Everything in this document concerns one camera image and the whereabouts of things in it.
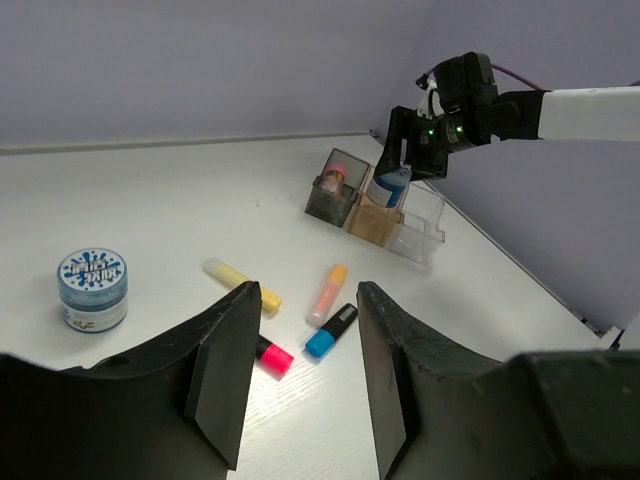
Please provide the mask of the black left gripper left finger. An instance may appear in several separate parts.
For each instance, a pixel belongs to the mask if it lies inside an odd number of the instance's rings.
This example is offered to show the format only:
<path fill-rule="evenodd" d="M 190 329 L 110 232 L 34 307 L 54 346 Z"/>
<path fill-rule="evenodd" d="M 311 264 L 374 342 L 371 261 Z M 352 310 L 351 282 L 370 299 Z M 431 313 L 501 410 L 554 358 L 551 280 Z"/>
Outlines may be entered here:
<path fill-rule="evenodd" d="M 91 368 L 1 358 L 5 479 L 223 479 L 238 465 L 261 321 L 246 282 Z"/>

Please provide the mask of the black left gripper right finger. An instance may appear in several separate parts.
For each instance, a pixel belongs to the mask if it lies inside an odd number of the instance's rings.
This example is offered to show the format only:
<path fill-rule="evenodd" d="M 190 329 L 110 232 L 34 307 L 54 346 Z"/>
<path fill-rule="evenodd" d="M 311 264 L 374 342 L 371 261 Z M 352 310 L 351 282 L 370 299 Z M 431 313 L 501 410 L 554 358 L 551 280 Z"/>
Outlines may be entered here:
<path fill-rule="evenodd" d="M 383 479 L 635 479 L 639 355 L 528 352 L 499 362 L 357 291 Z"/>

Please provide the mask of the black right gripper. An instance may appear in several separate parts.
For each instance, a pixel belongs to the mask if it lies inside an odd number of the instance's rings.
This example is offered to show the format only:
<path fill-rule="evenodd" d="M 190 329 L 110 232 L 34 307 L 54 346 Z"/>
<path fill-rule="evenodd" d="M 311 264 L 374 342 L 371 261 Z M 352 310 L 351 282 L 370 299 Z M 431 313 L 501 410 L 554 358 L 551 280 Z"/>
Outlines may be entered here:
<path fill-rule="evenodd" d="M 374 175 L 397 172 L 411 166 L 411 182 L 444 179 L 449 154 L 488 145 L 500 140 L 537 140 L 543 91 L 509 91 L 485 107 L 443 112 L 422 127 L 421 143 L 412 143 L 415 111 L 396 106 L 392 109 L 382 154 Z"/>

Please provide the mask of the blue lidded round jar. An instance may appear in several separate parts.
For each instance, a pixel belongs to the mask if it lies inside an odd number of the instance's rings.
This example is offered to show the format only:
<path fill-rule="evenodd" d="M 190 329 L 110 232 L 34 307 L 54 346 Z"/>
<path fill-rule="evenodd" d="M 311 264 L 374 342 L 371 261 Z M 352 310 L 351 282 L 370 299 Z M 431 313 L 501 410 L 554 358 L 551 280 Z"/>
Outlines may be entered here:
<path fill-rule="evenodd" d="M 412 177 L 412 168 L 402 165 L 397 171 L 374 176 L 366 190 L 367 198 L 379 207 L 394 208 Z"/>

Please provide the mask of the pink capped eraser bottle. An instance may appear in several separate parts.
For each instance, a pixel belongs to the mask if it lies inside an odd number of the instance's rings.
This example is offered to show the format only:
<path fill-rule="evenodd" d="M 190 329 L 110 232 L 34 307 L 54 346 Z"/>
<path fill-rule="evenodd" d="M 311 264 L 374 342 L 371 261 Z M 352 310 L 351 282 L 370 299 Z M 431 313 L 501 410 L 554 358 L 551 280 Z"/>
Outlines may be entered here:
<path fill-rule="evenodd" d="M 325 168 L 319 187 L 331 194 L 340 195 L 346 175 L 346 168 L 343 165 L 332 163 Z"/>

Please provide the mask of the black pink highlighter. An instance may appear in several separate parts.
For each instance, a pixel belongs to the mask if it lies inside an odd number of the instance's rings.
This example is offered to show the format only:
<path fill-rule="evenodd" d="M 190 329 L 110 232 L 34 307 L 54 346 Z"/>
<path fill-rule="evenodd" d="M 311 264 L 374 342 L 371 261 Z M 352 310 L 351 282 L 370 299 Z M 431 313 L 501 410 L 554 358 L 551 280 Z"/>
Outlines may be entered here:
<path fill-rule="evenodd" d="M 294 361 L 291 354 L 263 336 L 258 337 L 256 358 L 270 372 L 278 376 L 285 375 Z"/>

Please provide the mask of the orange highlighter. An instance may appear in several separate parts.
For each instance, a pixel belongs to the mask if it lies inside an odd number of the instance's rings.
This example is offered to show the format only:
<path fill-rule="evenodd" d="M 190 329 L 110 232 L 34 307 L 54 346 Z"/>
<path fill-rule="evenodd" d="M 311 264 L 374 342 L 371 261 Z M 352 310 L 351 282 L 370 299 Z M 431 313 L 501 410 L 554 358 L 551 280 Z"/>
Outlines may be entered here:
<path fill-rule="evenodd" d="M 348 269 L 342 264 L 335 264 L 329 269 L 306 315 L 307 324 L 319 327 L 324 323 L 347 275 Z"/>

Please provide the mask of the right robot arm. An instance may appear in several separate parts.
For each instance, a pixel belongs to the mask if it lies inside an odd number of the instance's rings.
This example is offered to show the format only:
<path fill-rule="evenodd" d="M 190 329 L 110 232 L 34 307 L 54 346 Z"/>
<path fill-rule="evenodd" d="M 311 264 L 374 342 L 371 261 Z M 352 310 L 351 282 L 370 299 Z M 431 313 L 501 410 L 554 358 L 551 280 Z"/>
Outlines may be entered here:
<path fill-rule="evenodd" d="M 639 139 L 636 86 L 498 91 L 487 55 L 469 52 L 434 67 L 442 112 L 395 107 L 374 174 L 411 168 L 413 180 L 443 179 L 450 155 L 506 140 Z"/>

